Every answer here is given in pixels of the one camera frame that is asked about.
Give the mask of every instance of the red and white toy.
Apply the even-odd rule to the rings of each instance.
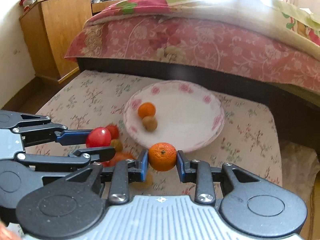
[[[29,6],[31,5],[32,0],[20,0],[19,5],[23,6],[23,10],[26,11],[29,9]]]

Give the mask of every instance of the colorful blanket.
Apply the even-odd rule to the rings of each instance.
[[[127,0],[89,19],[66,58],[195,65],[320,92],[314,19],[278,0]]]

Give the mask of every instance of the plate rim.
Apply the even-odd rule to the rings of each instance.
[[[215,134],[212,135],[212,136],[211,136],[207,141],[205,141],[204,143],[201,143],[201,144],[199,144],[199,145],[195,145],[194,147],[191,147],[191,148],[187,148],[187,149],[183,150],[183,152],[184,152],[184,153],[189,153],[189,152],[196,151],[196,150],[199,150],[199,149],[201,149],[201,148],[204,148],[204,147],[208,146],[210,143],[212,143],[212,142],[220,135],[220,133],[221,133],[223,127],[224,127],[225,121],[226,121],[225,112],[224,112],[224,109],[223,109],[223,107],[222,107],[222,103],[221,103],[221,101],[219,100],[219,98],[217,98],[217,97],[212,93],[211,90],[209,90],[209,89],[207,89],[207,88],[205,88],[205,87],[203,87],[203,86],[201,86],[201,85],[198,85],[198,84],[196,84],[196,83],[193,83],[193,82],[190,82],[190,81],[184,81],[184,80],[163,80],[163,81],[160,81],[160,82],[156,82],[156,83],[152,83],[152,84],[150,84],[150,85],[147,85],[147,86],[143,87],[142,89],[139,89],[138,91],[136,91],[136,92],[128,99],[128,101],[126,102],[125,107],[124,107],[123,122],[124,122],[124,127],[125,127],[127,133],[129,134],[129,136],[130,136],[135,142],[137,142],[137,143],[138,143],[139,145],[141,145],[142,147],[148,149],[148,147],[147,147],[144,143],[142,143],[142,142],[137,138],[137,136],[135,136],[135,133],[134,133],[133,131],[131,131],[130,127],[129,127],[128,124],[127,124],[128,120],[127,120],[126,114],[127,114],[127,110],[128,110],[129,107],[130,107],[129,102],[130,102],[130,101],[132,100],[132,98],[135,97],[137,94],[141,93],[141,92],[144,91],[144,90],[147,90],[147,89],[148,89],[149,87],[151,87],[151,86],[154,86],[154,85],[160,84],[160,83],[172,83],[172,82],[177,82],[177,83],[183,82],[183,83],[187,83],[187,84],[191,84],[191,85],[193,85],[193,86],[196,86],[196,87],[200,88],[201,90],[206,90],[206,91],[208,91],[208,92],[216,99],[217,102],[220,103],[220,105],[219,105],[220,114],[222,115],[223,118],[222,118],[222,122],[221,122],[218,130],[215,132]]]

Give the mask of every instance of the floral plate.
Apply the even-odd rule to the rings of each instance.
[[[158,127],[148,132],[138,116],[142,103],[156,106]],[[149,149],[158,142],[172,144],[185,153],[210,144],[220,134],[225,114],[211,91],[179,80],[162,81],[144,87],[128,100],[123,115],[129,135]]]

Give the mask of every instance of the wooden cabinet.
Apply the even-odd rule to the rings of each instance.
[[[20,17],[20,25],[36,76],[61,83],[79,70],[64,59],[73,39],[92,14],[117,1],[38,0]]]

